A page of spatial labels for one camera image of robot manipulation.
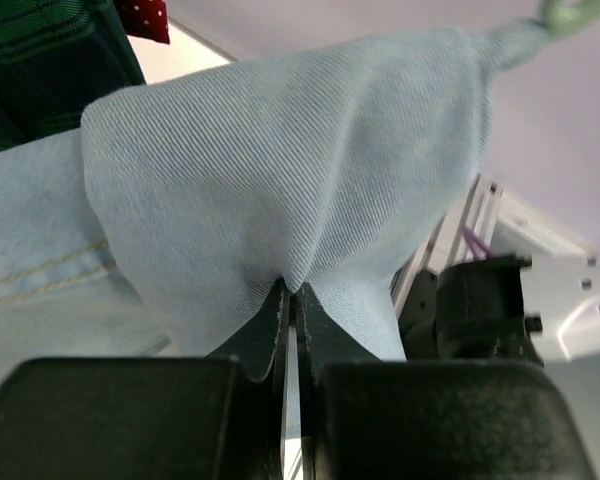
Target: denim cloth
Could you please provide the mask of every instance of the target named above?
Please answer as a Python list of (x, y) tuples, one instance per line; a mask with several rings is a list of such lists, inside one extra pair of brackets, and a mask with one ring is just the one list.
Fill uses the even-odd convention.
[(0, 153), (0, 381), (46, 355), (139, 355), (164, 329), (115, 267), (79, 130)]
[[(160, 336), (155, 318), (204, 355), (282, 277), (404, 360), (391, 278), (475, 178), (492, 76), (546, 41), (530, 20), (367, 37), (96, 101), (80, 131), (0, 154), (0, 325), (39, 322), (71, 353), (102, 322), (125, 353)], [(71, 315), (47, 328), (55, 305)]]

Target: green plaid shirt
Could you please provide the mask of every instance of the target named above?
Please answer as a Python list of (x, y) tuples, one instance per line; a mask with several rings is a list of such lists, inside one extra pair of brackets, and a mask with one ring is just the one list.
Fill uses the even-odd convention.
[(142, 71), (112, 0), (0, 0), (0, 150), (76, 128)]

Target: green clip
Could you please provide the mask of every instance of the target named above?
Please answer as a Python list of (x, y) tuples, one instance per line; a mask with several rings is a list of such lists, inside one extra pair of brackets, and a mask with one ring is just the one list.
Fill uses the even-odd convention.
[(557, 40), (600, 18), (600, 0), (581, 0), (577, 5), (565, 5), (565, 0), (544, 0), (541, 15), (551, 38)]

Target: yellow stitching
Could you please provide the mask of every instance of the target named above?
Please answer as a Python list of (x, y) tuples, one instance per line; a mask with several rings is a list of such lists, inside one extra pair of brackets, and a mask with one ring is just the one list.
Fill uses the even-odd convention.
[(104, 248), (108, 245), (108, 242), (105, 240), (104, 242), (100, 242), (97, 245), (91, 245), (90, 247), (83, 248), (82, 250), (78, 250), (75, 253), (67, 255), (66, 257), (57, 258), (55, 260), (51, 260), (50, 262), (45, 263), (39, 267), (33, 268), (31, 270), (26, 270), (24, 272), (16, 273), (15, 275), (11, 275), (10, 277), (3, 278), (0, 280), (0, 285), (3, 283), (12, 282), (14, 280), (18, 280), (19, 278), (26, 277), (28, 275), (33, 275), (34, 273), (43, 272), (45, 270), (49, 270), (56, 265), (60, 265), (61, 263), (68, 262), (69, 260), (73, 260), (80, 255), (84, 255), (85, 253), (93, 252), (94, 250), (98, 250), (100, 248)]
[(45, 293), (45, 292), (48, 292), (49, 290), (54, 290), (54, 289), (56, 289), (58, 287), (64, 287), (64, 286), (67, 286), (67, 285), (72, 285), (74, 283), (79, 282), (80, 280), (85, 280), (85, 279), (87, 279), (89, 277), (92, 277), (92, 276), (98, 274), (98, 273), (109, 271), (109, 270), (111, 270), (115, 266), (116, 266), (115, 262), (107, 263), (106, 265), (98, 267), (98, 268), (96, 268), (95, 270), (93, 270), (91, 272), (81, 273), (80, 275), (76, 275), (75, 277), (67, 278), (66, 280), (62, 280), (60, 282), (52, 283), (52, 284), (47, 285), (45, 287), (36, 288), (35, 290), (31, 290), (29, 292), (18, 293), (17, 295), (11, 295), (9, 297), (0, 298), (0, 305), (3, 304), (3, 303), (11, 303), (11, 302), (14, 302), (16, 300), (20, 300), (22, 298), (30, 297), (32, 295), (38, 295), (39, 293)]

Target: white wall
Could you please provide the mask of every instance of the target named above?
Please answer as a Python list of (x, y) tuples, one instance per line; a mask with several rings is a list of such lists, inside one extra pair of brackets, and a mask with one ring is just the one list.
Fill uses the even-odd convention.
[(171, 45), (129, 37), (148, 83), (163, 82), (228, 63), (173, 24), (169, 25), (169, 35)]

